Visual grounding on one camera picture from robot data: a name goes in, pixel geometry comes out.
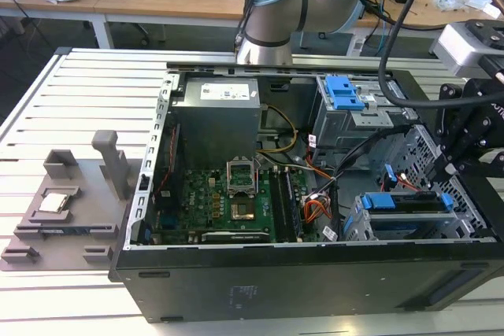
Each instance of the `power supply label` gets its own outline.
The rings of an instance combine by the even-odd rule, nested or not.
[[[250,100],[248,84],[204,83],[202,100]]]

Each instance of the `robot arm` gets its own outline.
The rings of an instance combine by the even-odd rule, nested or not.
[[[354,21],[358,0],[254,0],[237,61],[243,65],[291,65],[294,31],[331,32]]]

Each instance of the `aluminum extrusion table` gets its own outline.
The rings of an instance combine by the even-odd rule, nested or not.
[[[141,158],[167,61],[232,63],[223,53],[74,49],[55,55],[0,127],[0,248],[20,222],[45,174],[51,149],[100,158],[98,128],[118,131],[118,148]],[[304,65],[376,68],[375,58],[295,56]],[[438,61],[391,59],[409,69],[429,97],[462,83]],[[493,180],[500,194],[504,181]],[[210,323],[148,324],[107,271],[0,272],[0,334],[504,334],[504,279],[495,279],[441,312]]]

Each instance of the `ram slot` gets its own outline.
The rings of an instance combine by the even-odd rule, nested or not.
[[[292,195],[292,188],[288,173],[270,172],[269,188],[271,191],[271,202],[273,212],[273,223],[275,224],[275,235],[277,242],[296,242],[296,231],[293,220],[293,206],[295,199]]]

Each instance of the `sticker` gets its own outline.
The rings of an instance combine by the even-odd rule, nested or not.
[[[43,234],[64,234],[63,230],[41,230]]]
[[[324,234],[331,242],[334,242],[337,237],[336,233],[327,226],[324,227],[322,234]]]
[[[375,102],[375,97],[372,94],[363,94],[361,100],[364,102]]]
[[[313,149],[317,148],[317,137],[316,137],[316,135],[308,134],[308,145],[311,148],[313,148]]]
[[[205,83],[202,85],[200,98],[202,100],[250,100],[249,85]]]

